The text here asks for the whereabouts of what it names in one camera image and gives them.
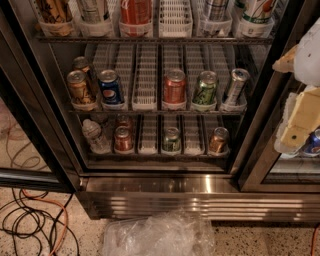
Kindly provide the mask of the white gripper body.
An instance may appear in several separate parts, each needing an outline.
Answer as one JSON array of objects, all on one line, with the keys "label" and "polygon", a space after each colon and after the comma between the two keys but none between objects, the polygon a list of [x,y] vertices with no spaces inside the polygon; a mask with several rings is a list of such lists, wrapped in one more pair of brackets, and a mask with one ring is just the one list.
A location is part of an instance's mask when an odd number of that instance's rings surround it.
[{"label": "white gripper body", "polygon": [[320,18],[301,38],[294,57],[294,76],[306,85],[320,86]]}]

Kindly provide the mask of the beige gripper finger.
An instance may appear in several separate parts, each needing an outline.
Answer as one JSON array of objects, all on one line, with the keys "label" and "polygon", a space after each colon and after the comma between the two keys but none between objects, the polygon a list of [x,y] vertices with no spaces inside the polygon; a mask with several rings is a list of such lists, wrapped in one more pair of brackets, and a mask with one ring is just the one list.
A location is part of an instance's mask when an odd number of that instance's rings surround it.
[{"label": "beige gripper finger", "polygon": [[308,86],[299,93],[280,137],[283,145],[298,149],[320,126],[320,87]]},{"label": "beige gripper finger", "polygon": [[285,53],[280,59],[278,59],[272,68],[274,71],[280,73],[294,72],[294,59],[298,46],[293,46],[287,53]]}]

